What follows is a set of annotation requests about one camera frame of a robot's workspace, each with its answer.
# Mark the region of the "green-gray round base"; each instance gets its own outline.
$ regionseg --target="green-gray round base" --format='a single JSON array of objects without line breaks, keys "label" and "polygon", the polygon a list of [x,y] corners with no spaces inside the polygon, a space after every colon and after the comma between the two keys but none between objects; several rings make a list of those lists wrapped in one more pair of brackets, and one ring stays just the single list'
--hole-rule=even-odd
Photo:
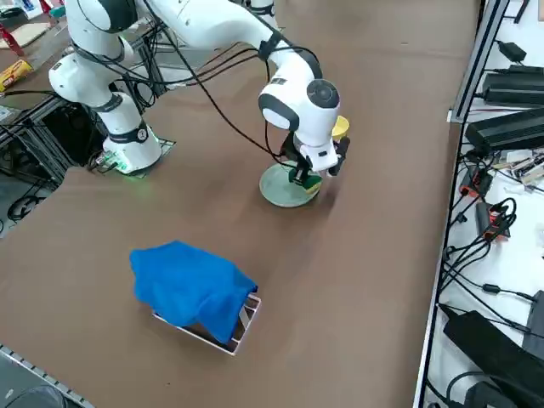
[{"label": "green-gray round base", "polygon": [[[293,161],[286,164],[295,165]],[[319,189],[312,194],[297,184],[289,183],[289,167],[275,164],[264,172],[259,187],[264,198],[278,207],[293,208],[309,203],[320,192]]]}]

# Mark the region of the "green object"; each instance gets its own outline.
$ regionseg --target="green object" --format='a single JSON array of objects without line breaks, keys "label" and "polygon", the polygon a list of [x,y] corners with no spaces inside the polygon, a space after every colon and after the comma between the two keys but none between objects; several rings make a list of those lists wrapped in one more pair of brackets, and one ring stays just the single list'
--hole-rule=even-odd
[{"label": "green object", "polygon": [[55,19],[64,17],[66,15],[66,7],[65,6],[55,7],[51,11],[49,11],[49,15],[51,17],[54,17]]},{"label": "green object", "polygon": [[[294,165],[293,161],[286,161],[286,164]],[[289,181],[289,167],[275,164],[264,172],[259,183],[263,197],[278,207],[300,207],[317,196],[320,189],[315,188],[310,194],[306,189]],[[317,173],[312,173],[308,184],[311,184],[309,190],[320,184],[321,177]]]}]

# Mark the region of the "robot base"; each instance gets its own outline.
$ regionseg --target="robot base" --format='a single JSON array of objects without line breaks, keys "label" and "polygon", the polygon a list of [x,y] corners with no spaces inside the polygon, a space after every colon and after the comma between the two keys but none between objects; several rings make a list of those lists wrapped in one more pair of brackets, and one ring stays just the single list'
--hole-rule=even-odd
[{"label": "robot base", "polygon": [[161,143],[150,127],[147,127],[144,143],[116,143],[110,138],[104,141],[104,158],[117,163],[116,170],[130,174],[152,166],[162,156]]}]

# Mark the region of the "yellow object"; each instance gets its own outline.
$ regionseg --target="yellow object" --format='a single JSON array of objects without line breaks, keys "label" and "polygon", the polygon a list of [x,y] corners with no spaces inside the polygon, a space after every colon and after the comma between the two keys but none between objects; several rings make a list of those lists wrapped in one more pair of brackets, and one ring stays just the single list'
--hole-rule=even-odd
[{"label": "yellow object", "polygon": [[32,71],[32,67],[24,60],[19,59],[11,65],[6,71],[0,74],[0,92],[5,91],[16,81],[25,77],[26,74]]},{"label": "yellow object", "polygon": [[337,124],[332,129],[332,138],[338,142],[341,138],[348,134],[349,120],[338,115]]},{"label": "yellow object", "polygon": [[317,184],[312,185],[309,189],[305,190],[306,194],[308,194],[309,196],[315,194],[315,192],[320,189],[322,184],[323,184],[322,182],[319,182]]}]

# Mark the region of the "black electronic device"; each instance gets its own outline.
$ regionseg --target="black electronic device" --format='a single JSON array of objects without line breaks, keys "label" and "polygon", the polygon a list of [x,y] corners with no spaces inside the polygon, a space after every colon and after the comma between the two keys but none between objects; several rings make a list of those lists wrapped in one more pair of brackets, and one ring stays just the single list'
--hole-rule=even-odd
[{"label": "black electronic device", "polygon": [[4,28],[21,26],[27,21],[25,12],[18,7],[8,8],[0,11],[0,24]]},{"label": "black electronic device", "polygon": [[486,154],[497,150],[542,147],[544,108],[472,122],[465,135],[476,149]]},{"label": "black electronic device", "polygon": [[544,106],[544,76],[487,74],[482,98],[489,105]]},{"label": "black electronic device", "polygon": [[527,56],[527,53],[515,42],[502,42],[496,40],[496,43],[499,44],[499,51],[501,51],[501,54],[512,62],[521,62]]},{"label": "black electronic device", "polygon": [[459,185],[459,192],[462,196],[485,197],[490,190],[492,181],[493,177],[484,169],[469,166],[461,185]]},{"label": "black electronic device", "polygon": [[444,334],[492,377],[506,397],[518,408],[544,406],[544,361],[521,349],[476,311],[445,312],[449,320]]},{"label": "black electronic device", "polygon": [[479,202],[476,204],[476,221],[478,223],[478,232],[485,239],[510,238],[510,229],[504,228],[504,217],[501,214],[491,211],[491,204]]},{"label": "black electronic device", "polygon": [[488,382],[477,382],[465,395],[466,408],[517,408],[501,390]]},{"label": "black electronic device", "polygon": [[[530,307],[527,327],[532,333],[544,337],[544,292],[538,291],[535,299]],[[525,334],[522,347],[536,357],[544,359],[544,338]]]}]

